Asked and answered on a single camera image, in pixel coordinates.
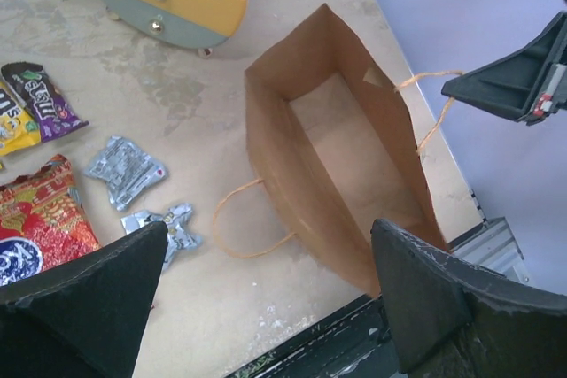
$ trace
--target yellow candy wrapper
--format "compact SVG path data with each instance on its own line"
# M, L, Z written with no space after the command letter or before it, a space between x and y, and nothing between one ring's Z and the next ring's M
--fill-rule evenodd
M42 141L37 123L0 82L0 157Z

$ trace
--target silver foil wrapper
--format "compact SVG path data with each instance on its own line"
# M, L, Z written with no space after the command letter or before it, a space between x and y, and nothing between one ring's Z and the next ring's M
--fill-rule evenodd
M166 167L124 137L112 136L83 171L106 182L110 203L123 212L144 189L167 177Z
M166 270L179 250L195 250L203 243L200 235L192 234L186 227L193 215L193 207L190 204L179 204L167 210L163 216L147 210L135 212L123 217L122 226L127 234L143 228L153 221L163 221L168 228L167 251L163 270Z

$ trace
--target purple candy wrapper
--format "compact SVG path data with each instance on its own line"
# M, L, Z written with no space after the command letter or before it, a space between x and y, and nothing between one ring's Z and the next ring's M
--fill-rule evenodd
M89 124L74 114L43 66L18 62L3 66L0 73L39 126L42 142L59 139Z

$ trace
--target blue logo on snack bag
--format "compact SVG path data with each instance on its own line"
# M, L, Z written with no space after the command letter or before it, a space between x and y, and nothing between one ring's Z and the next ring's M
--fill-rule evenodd
M29 278L42 270L39 247L25 238L0 241L0 286Z

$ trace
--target red snack bag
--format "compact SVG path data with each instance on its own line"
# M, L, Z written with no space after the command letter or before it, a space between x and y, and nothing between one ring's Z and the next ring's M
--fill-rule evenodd
M0 286L98 248L65 157L0 187Z

